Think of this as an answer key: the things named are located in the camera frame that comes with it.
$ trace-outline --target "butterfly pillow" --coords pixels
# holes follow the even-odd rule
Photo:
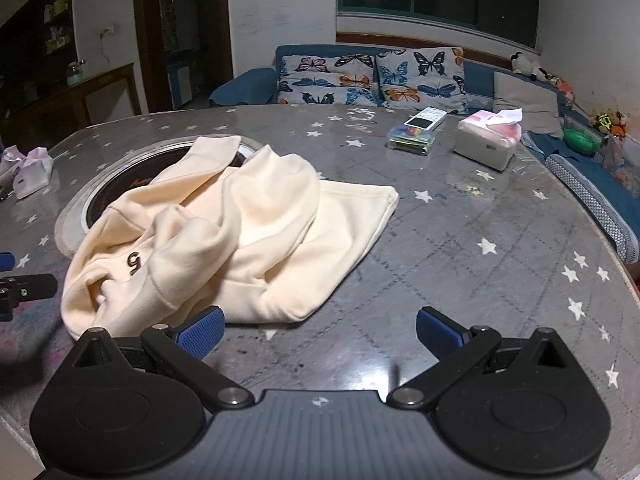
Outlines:
[[[378,75],[392,108],[428,106],[466,114],[464,53],[459,47],[391,50],[378,54]]]
[[[280,104],[379,106],[372,56],[284,56],[280,65]]]

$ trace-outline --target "metal screw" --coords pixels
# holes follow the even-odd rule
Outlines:
[[[395,402],[404,404],[405,406],[415,406],[420,404],[424,399],[424,394],[415,388],[400,388],[391,395]]]
[[[218,392],[218,398],[225,404],[241,404],[249,398],[249,394],[246,390],[241,388],[224,388]]]

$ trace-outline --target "garment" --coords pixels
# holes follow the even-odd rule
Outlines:
[[[133,336],[210,304],[228,322],[306,319],[370,250],[398,204],[392,187],[319,180],[269,146],[230,168],[240,137],[199,137],[148,186],[123,194],[69,267],[62,319]]]

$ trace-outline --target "doorway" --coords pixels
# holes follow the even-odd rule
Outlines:
[[[233,79],[228,0],[134,0],[149,112],[206,102]]]

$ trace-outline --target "butterfly print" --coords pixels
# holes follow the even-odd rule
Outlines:
[[[404,54],[406,52],[405,50],[389,50],[387,52],[381,52],[380,54],[378,54],[378,57],[386,57],[389,54],[396,54],[396,56],[402,56],[402,54]]]
[[[395,72],[391,72],[386,66],[380,67],[383,85],[406,85],[406,74],[409,70],[409,62],[405,61],[398,65]]]
[[[378,101],[376,100],[375,97],[373,97],[373,94],[364,88],[356,88],[356,87],[350,87],[347,90],[347,102],[346,104],[348,105],[352,105],[354,104],[357,100],[358,97],[364,97],[366,99],[368,99],[369,101],[371,101],[373,103],[374,106],[378,106]]]
[[[418,91],[415,88],[405,88],[404,90],[397,90],[395,88],[390,88],[389,90],[385,90],[385,94],[389,96],[392,101],[415,101],[416,103],[420,102],[420,96],[418,95]]]
[[[334,94],[324,94],[324,97],[313,97],[309,92],[302,94],[302,100],[309,105],[332,105],[335,102]]]
[[[427,75],[431,70],[440,75],[446,75],[444,72],[444,51],[437,53],[433,60],[429,61],[420,52],[414,52],[415,60],[418,62],[418,70],[420,75]]]
[[[465,52],[464,52],[464,50],[462,50],[461,48],[458,48],[456,46],[452,46],[451,49],[453,51],[453,55],[456,57],[456,65],[462,66],[463,63],[465,62]]]
[[[286,81],[280,81],[278,83],[278,92],[293,92],[293,88],[291,88],[289,86],[289,83],[287,83]]]
[[[361,88],[369,89],[371,88],[371,81],[365,75],[361,77],[356,76],[355,78],[348,75],[341,75],[340,86],[359,86]]]
[[[444,86],[439,86],[437,88],[434,88],[433,86],[428,86],[428,85],[418,85],[418,90],[420,92],[424,92],[429,97],[444,97],[449,99],[451,98],[451,95],[453,94],[453,92],[456,91],[456,86],[444,85]]]
[[[460,88],[460,93],[461,94],[466,94],[466,91],[465,91],[465,78],[460,77],[459,75],[455,75],[455,76],[453,76],[453,81],[458,83],[458,87]]]
[[[329,72],[326,60],[319,57],[303,57],[296,72]]]
[[[344,66],[351,61],[358,60],[363,62],[369,68],[373,68],[373,59],[366,54],[349,54],[348,56],[340,56],[340,59],[335,62],[336,66]]]
[[[293,86],[326,86],[328,88],[335,88],[336,85],[329,83],[326,79],[316,79],[311,77],[303,77],[300,81],[292,83]]]

